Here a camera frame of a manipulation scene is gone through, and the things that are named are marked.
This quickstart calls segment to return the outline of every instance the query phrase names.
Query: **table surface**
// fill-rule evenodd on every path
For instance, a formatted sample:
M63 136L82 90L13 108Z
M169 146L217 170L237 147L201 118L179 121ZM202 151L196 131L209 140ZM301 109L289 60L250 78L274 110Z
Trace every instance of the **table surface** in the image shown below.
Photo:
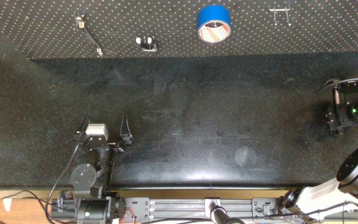
M110 141L128 115L135 146L114 155L115 189L314 185L358 146L358 128L330 134L330 93L313 96L358 77L358 53L27 60L1 49L0 188L50 188L86 113Z

